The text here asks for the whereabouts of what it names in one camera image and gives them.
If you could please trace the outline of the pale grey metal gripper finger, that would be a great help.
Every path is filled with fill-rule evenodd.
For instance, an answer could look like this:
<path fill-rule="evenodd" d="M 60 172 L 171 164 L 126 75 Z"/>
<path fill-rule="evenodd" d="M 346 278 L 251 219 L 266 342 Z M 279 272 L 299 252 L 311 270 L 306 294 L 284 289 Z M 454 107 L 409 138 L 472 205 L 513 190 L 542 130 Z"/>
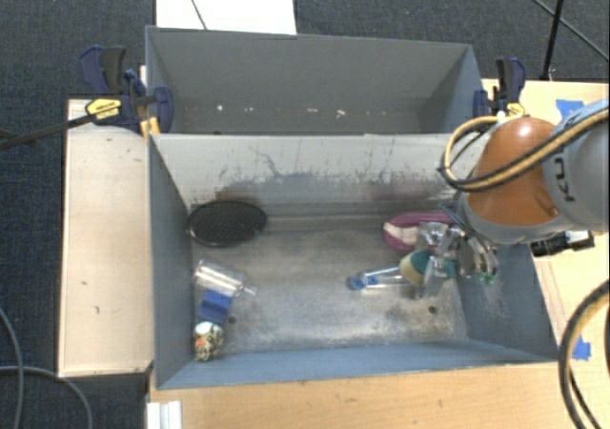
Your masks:
<path fill-rule="evenodd" d="M 431 256 L 424 271 L 422 285 L 419 287 L 419 296 L 437 296 L 448 278 L 444 260 L 437 256 Z"/>

